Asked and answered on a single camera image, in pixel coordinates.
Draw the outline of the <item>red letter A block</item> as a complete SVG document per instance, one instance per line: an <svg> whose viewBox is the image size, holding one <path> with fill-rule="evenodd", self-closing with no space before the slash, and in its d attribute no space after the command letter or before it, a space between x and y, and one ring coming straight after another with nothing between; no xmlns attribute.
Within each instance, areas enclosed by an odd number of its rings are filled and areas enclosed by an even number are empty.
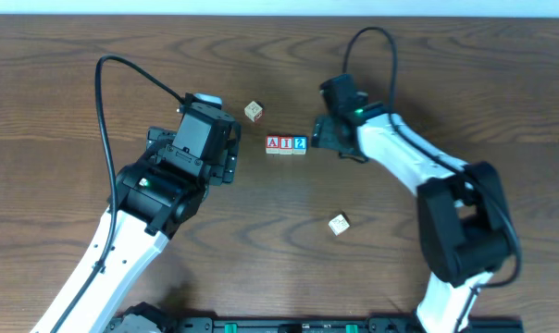
<svg viewBox="0 0 559 333"><path fill-rule="evenodd" d="M274 135L266 136L266 153L279 154L280 153L280 137Z"/></svg>

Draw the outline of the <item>blue number 2 block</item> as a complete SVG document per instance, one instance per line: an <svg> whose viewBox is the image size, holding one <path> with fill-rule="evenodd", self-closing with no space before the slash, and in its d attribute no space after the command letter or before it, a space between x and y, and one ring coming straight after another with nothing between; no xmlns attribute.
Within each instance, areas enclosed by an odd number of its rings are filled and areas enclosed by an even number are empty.
<svg viewBox="0 0 559 333"><path fill-rule="evenodd" d="M308 146L308 138L306 136L294 136L292 138L292 153L306 154Z"/></svg>

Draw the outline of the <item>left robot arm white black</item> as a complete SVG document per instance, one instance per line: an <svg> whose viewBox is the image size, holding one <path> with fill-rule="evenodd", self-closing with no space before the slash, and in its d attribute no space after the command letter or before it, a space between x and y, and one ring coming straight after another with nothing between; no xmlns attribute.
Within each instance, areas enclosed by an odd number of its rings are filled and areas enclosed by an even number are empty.
<svg viewBox="0 0 559 333"><path fill-rule="evenodd" d="M68 281L35 325L36 332L101 332L144 269L162 253L179 226L194 216L210 185L233 181L241 127L230 124L219 139L221 152L201 181L187 180L176 167L178 132L152 127L146 150L125 166L116 195L101 216L92 243Z"/></svg>

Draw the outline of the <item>red letter I block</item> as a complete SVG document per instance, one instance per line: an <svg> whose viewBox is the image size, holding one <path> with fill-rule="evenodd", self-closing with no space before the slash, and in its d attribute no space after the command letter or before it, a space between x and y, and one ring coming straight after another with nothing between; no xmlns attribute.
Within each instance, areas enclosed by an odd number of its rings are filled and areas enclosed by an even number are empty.
<svg viewBox="0 0 559 333"><path fill-rule="evenodd" d="M279 153L293 154L293 137L279 137Z"/></svg>

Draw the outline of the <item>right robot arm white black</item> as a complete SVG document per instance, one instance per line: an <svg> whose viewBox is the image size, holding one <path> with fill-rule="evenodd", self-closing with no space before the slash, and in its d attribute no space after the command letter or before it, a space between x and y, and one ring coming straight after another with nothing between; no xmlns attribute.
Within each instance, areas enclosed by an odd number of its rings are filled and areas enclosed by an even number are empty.
<svg viewBox="0 0 559 333"><path fill-rule="evenodd" d="M513 283L522 264L492 165L442 152L382 105L317 117L311 144L358 163L378 162L416 198L420 248L430 270L426 294L410 318L383 318L369 331L522 331L518 319L469 316L483 290Z"/></svg>

